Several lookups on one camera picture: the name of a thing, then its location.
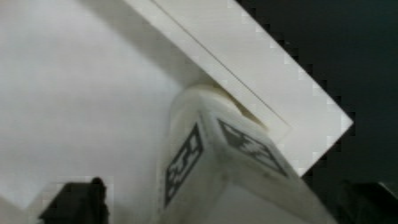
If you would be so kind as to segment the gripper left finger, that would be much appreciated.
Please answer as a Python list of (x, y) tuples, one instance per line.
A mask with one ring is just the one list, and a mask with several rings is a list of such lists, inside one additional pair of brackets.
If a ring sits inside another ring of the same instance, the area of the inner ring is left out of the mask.
[(70, 182), (40, 215), (43, 224), (109, 224), (107, 186), (100, 177)]

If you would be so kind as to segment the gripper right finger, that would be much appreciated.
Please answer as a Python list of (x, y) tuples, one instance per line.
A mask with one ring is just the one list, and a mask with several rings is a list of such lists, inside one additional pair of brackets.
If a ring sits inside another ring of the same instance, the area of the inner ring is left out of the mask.
[(344, 183), (340, 220), (342, 224), (398, 224), (397, 183)]

